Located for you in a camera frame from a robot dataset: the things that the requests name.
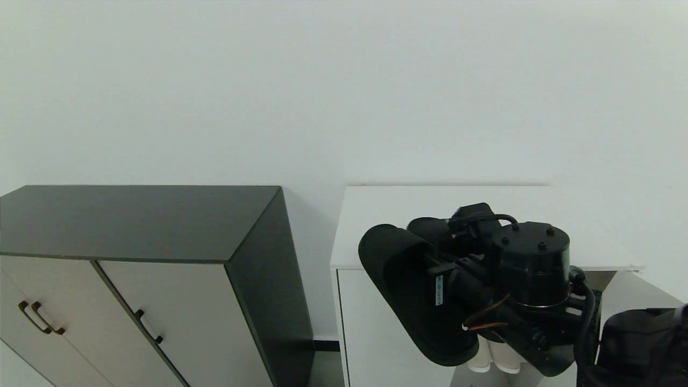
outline black cylinder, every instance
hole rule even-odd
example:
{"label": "black cylinder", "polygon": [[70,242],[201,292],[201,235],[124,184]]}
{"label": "black cylinder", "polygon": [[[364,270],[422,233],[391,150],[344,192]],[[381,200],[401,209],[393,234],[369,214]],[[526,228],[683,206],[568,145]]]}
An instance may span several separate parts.
{"label": "black cylinder", "polygon": [[492,235],[497,287],[521,305],[547,307],[569,296],[569,237],[551,224],[526,222]]}

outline dark cabinet top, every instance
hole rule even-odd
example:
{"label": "dark cabinet top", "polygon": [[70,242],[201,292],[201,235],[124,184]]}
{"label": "dark cabinet top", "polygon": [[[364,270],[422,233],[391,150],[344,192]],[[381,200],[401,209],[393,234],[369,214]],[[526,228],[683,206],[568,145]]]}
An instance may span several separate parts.
{"label": "dark cabinet top", "polygon": [[0,254],[223,263],[280,190],[30,185],[0,200]]}

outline white cabinet top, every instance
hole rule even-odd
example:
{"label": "white cabinet top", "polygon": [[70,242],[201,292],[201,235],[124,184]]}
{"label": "white cabinet top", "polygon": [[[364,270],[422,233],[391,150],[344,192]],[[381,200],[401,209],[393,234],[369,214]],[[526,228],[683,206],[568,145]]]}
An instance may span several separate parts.
{"label": "white cabinet top", "polygon": [[587,271],[637,271],[644,262],[596,223],[564,191],[554,187],[347,187],[332,250],[333,269],[363,270],[358,242],[381,223],[405,228],[415,218],[448,218],[461,206],[486,202],[519,222],[546,222],[571,238],[571,264]]}

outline cabinet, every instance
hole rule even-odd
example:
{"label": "cabinet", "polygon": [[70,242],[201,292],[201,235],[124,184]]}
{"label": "cabinet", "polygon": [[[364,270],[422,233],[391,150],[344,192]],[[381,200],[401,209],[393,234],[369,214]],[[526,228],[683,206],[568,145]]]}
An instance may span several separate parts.
{"label": "cabinet", "polygon": [[100,265],[189,385],[271,385],[222,265]]}
{"label": "cabinet", "polygon": [[115,387],[181,386],[88,261],[5,256],[2,270]]}
{"label": "cabinet", "polygon": [[35,327],[32,321],[47,328],[30,308],[28,315],[22,314],[19,303],[33,304],[36,299],[23,293],[4,271],[0,271],[0,288],[0,337],[44,378],[57,387],[113,387],[63,336]]}
{"label": "cabinet", "polygon": [[308,383],[280,187],[27,186],[0,212],[0,337],[54,385]]}

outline black baseboard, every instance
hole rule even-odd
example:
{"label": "black baseboard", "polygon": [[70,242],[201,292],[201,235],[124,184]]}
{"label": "black baseboard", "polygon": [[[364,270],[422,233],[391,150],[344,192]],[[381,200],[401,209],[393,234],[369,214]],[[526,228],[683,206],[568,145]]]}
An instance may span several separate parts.
{"label": "black baseboard", "polygon": [[318,352],[340,352],[339,342],[334,340],[313,340],[313,347]]}

